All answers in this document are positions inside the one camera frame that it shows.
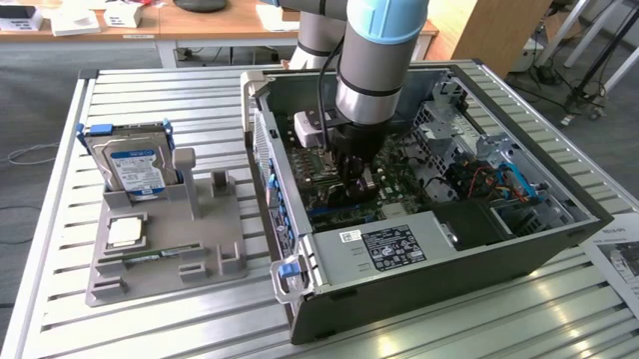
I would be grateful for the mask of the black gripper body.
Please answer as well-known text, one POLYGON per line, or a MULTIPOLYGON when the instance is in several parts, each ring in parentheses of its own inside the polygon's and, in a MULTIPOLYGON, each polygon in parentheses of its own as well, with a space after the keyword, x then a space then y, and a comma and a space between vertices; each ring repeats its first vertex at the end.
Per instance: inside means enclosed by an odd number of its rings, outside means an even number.
POLYGON ((371 162, 383 148, 387 122, 373 125, 348 122, 332 130, 331 146, 337 159, 353 157, 371 162))

